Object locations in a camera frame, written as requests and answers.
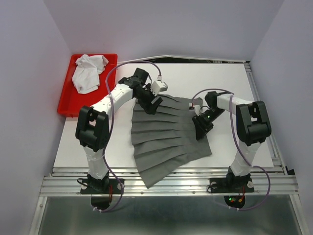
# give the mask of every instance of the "white towel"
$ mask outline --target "white towel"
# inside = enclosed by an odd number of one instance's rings
[[[76,70],[72,77],[74,87],[80,94],[87,94],[98,89],[99,74],[109,61],[103,55],[82,55],[76,60]]]

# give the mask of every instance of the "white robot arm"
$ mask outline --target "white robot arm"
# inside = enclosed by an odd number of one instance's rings
[[[239,137],[239,149],[246,160],[252,164],[255,154],[261,143],[271,135],[271,126],[264,102],[247,101],[226,92],[208,92],[205,96],[209,109],[204,113],[197,113],[192,118],[196,128],[196,138],[202,139],[212,128],[213,121],[225,110],[236,115],[236,129]],[[226,178],[210,179],[217,185],[211,189],[212,193],[239,192],[242,187],[246,192],[254,191],[246,187],[252,182],[250,177],[251,166],[247,164],[241,153],[237,151],[235,160],[228,170]]]
[[[162,98],[157,95],[166,91],[168,87],[160,80],[145,84],[148,76],[145,70],[137,68],[133,76],[124,77],[119,81],[111,91],[114,112],[127,101],[137,98],[147,114],[156,113],[157,107],[162,102]],[[110,138],[111,112],[111,99],[107,95],[91,107],[82,107],[78,117],[75,135],[83,146],[88,160],[88,186],[95,190],[105,188],[109,180],[108,168],[102,157]]]

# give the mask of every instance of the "lavender wall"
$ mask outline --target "lavender wall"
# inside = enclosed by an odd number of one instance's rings
[[[44,0],[72,52],[252,59],[283,0]]]
[[[2,1],[0,32],[0,233],[22,235],[63,129],[70,52],[42,0]]]
[[[251,62],[313,232],[313,1],[285,0]]]

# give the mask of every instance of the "white tabletop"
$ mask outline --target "white tabletop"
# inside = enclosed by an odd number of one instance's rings
[[[191,98],[205,88],[222,88],[235,93],[239,98],[254,100],[243,64],[158,64],[163,81],[169,86],[164,94]],[[149,64],[128,64],[118,69],[116,80],[133,75],[136,68],[146,70],[157,78],[157,69]],[[199,95],[204,101],[206,93]],[[115,124],[111,140],[106,149],[106,159],[111,167],[136,167],[134,147],[131,144],[131,126],[134,100],[124,104],[115,113]],[[54,167],[88,167],[85,152],[75,138],[77,118],[67,118]],[[229,167],[234,160],[236,147],[230,129],[229,112],[224,112],[214,121],[208,134],[212,155],[192,161],[181,167]],[[254,165],[272,167],[272,152],[269,144],[259,148]]]

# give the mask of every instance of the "red tray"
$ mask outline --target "red tray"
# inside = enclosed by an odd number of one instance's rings
[[[58,113],[62,114],[66,117],[78,117],[79,110],[84,106],[91,106],[98,101],[100,101],[103,97],[108,94],[105,79],[108,73],[117,65],[117,54],[88,54],[89,56],[92,55],[104,55],[109,63],[105,66],[105,70],[99,75],[100,79],[100,86],[94,92],[90,92],[88,94],[79,94],[74,87],[72,82],[72,77],[74,75],[76,69],[76,60],[80,58],[83,54],[75,54],[72,55],[67,75],[65,77],[59,106],[58,106]],[[110,77],[108,78],[109,88],[112,91],[115,87],[115,74],[114,71]]]

